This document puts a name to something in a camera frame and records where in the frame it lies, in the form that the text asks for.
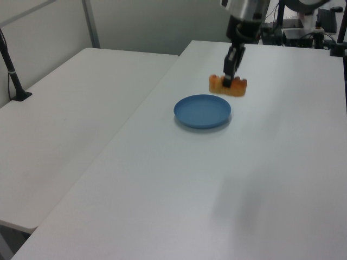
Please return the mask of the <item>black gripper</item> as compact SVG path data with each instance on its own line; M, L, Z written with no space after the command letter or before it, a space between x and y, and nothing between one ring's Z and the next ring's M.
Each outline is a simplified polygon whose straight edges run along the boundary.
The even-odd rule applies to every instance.
M224 59L224 87L231 86L246 50L244 44L256 41L261 23L261 19L249 21L230 16L226 35L230 39L231 47Z

